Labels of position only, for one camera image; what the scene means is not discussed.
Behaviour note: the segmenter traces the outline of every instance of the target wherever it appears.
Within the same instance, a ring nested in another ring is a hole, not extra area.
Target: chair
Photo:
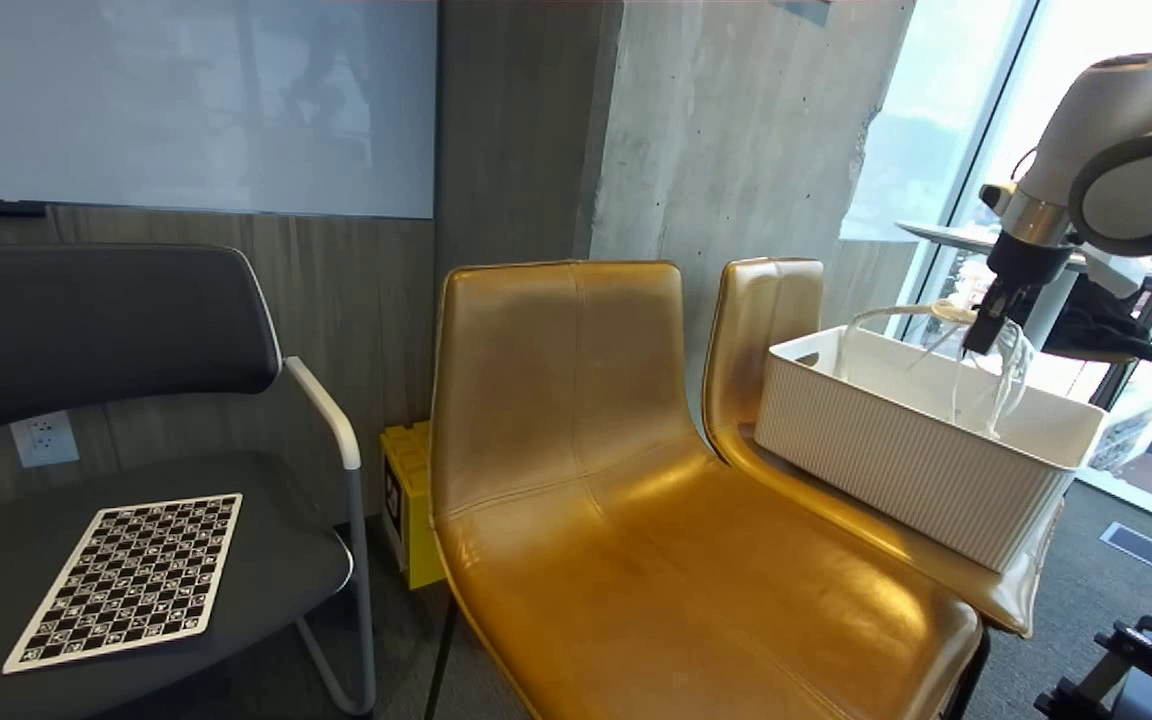
[[[532,714],[947,712],[972,606],[703,446],[671,263],[461,267],[437,348],[437,545]]]
[[[177,685],[296,625],[327,693],[368,712],[371,602],[361,446],[319,378],[280,354],[260,285],[228,246],[0,246],[0,423],[52,409],[181,393],[263,393],[294,375],[341,443],[353,540],[296,510],[289,463],[269,451],[161,461],[0,504],[0,668],[98,507],[245,492],[207,631],[142,653],[0,670],[0,714],[91,714]],[[353,590],[358,700],[302,621]]]
[[[817,330],[822,285],[822,259],[744,256],[723,267],[703,378],[703,433],[716,455],[750,474],[780,484],[797,504],[855,534],[878,557],[934,576],[995,628],[1028,637],[1043,557],[1056,534],[1056,504],[1021,560],[1009,573],[993,573],[751,443],[765,395],[765,354],[780,340]]]

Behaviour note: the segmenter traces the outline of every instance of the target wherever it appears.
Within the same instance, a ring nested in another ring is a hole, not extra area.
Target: wall
[[[239,246],[263,279],[284,352],[306,354],[358,419],[378,468],[378,433],[427,413],[433,370],[433,224],[419,218],[277,218],[67,206],[48,218],[0,218],[0,244],[199,241]],[[280,446],[314,507],[344,519],[327,436],[296,393],[260,400],[158,400],[77,413],[81,463],[22,472],[0,433],[0,501],[81,472],[114,472],[168,451]]]
[[[628,0],[591,256],[666,256],[687,279],[693,370],[732,256],[828,259],[828,321],[891,304],[907,244],[839,244],[839,216],[912,0]]]
[[[618,0],[442,3],[442,259],[587,256]]]

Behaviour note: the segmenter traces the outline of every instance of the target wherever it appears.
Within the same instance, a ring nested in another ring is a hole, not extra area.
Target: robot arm
[[[967,352],[993,348],[1003,321],[1056,279],[1074,244],[1152,256],[1152,52],[1076,77],[999,216],[989,256],[995,279],[963,337]]]

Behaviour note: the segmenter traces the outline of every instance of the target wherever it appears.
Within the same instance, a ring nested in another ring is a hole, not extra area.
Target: yellow object
[[[703,378],[703,426],[711,446],[732,468],[776,484],[812,515],[867,545],[867,551],[918,566],[951,597],[975,602],[975,610],[986,610],[995,628],[1028,637],[1041,573],[1056,534],[1056,507],[1048,507],[1037,530],[1026,534],[1021,560],[1009,573],[993,573],[751,443],[768,348],[817,330],[822,286],[822,259],[744,256],[723,267]]]
[[[394,540],[396,562],[409,586],[443,580],[442,551],[427,524],[427,419],[394,423],[380,433],[384,446],[384,534]]]
[[[671,263],[453,273],[437,348],[437,540],[532,714],[947,709],[975,610],[703,446]]]

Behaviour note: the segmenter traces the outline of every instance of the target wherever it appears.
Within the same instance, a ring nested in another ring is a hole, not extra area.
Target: whiteboard
[[[0,199],[433,216],[433,0],[0,0]]]

